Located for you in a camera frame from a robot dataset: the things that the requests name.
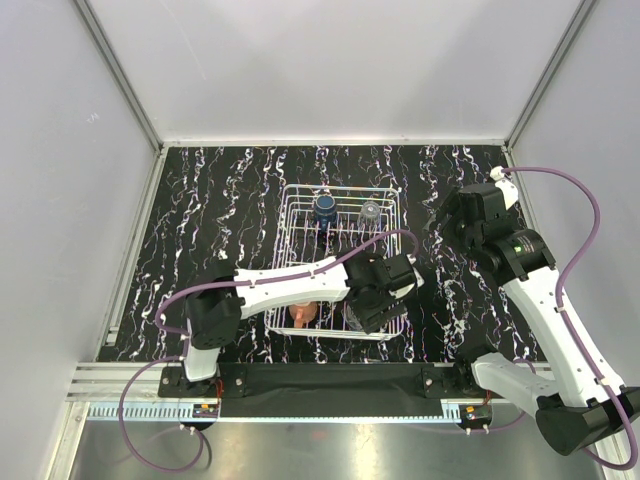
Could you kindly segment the clear plastic measuring cup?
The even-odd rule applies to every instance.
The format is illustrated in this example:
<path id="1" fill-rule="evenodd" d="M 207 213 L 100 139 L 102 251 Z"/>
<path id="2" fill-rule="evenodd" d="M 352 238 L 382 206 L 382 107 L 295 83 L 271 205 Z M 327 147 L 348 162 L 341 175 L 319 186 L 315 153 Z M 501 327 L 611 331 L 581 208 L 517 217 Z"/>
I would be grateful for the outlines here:
<path id="1" fill-rule="evenodd" d="M 364 327 L 359 317 L 356 315 L 355 311 L 351 308 L 348 302 L 345 302 L 343 305 L 342 316 L 345 325 L 349 330 L 364 333 Z"/>

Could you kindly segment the clear glass cup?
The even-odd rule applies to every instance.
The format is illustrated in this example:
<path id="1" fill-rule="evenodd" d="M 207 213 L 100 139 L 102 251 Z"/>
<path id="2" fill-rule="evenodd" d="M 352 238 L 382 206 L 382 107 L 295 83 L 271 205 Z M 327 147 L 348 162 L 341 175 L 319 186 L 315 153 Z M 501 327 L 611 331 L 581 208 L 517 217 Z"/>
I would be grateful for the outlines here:
<path id="1" fill-rule="evenodd" d="M 364 202 L 358 214 L 358 226 L 366 230 L 376 230 L 380 224 L 380 219 L 380 205 L 371 200 Z"/>

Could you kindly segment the orange ceramic mug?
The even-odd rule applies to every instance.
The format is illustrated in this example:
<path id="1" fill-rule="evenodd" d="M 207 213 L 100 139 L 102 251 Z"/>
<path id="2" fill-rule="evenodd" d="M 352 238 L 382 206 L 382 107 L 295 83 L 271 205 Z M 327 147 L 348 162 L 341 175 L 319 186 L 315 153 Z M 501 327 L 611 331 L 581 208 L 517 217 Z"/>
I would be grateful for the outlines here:
<path id="1" fill-rule="evenodd" d="M 294 327 L 304 328 L 315 319 L 318 312 L 318 303 L 294 304 L 288 307 L 288 311 L 293 319 Z"/>

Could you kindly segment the dark blue glass cup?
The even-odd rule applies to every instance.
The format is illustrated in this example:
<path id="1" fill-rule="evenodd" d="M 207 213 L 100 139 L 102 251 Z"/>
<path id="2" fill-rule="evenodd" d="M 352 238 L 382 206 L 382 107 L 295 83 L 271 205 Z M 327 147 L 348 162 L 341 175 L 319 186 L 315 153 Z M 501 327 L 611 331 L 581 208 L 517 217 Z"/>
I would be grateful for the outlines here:
<path id="1" fill-rule="evenodd" d="M 332 195 L 322 194 L 314 200 L 313 217 L 315 225 L 321 232 L 327 232 L 330 226 L 335 224 L 337 205 Z"/>

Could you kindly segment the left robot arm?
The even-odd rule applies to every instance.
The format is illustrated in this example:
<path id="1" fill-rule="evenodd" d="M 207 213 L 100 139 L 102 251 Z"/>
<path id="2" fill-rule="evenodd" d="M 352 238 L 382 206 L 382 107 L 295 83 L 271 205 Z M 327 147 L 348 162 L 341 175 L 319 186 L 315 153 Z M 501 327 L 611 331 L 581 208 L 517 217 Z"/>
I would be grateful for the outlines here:
<path id="1" fill-rule="evenodd" d="M 346 303 L 366 334 L 405 311 L 404 302 L 424 285 L 409 254 L 384 257 L 344 252 L 316 263 L 270 270 L 234 270 L 228 262 L 214 269 L 213 281 L 185 296 L 189 345 L 181 386 L 194 397 L 215 385 L 220 350 L 232 343 L 240 322 L 282 307 Z"/>

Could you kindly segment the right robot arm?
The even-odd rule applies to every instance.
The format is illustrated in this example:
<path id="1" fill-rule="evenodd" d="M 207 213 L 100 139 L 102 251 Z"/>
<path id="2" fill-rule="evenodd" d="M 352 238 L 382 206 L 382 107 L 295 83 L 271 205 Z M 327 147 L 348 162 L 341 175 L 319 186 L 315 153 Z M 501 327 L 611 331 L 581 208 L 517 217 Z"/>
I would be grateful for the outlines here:
<path id="1" fill-rule="evenodd" d="M 425 228 L 501 287 L 533 332 L 553 377 L 547 380 L 489 347 L 463 353 L 453 385 L 465 397 L 489 390 L 531 416 L 547 444 L 567 456 L 619 432 L 631 434 L 639 390 L 599 352 L 560 285 L 556 261 L 533 229 L 511 213 L 508 180 L 452 190 Z"/>

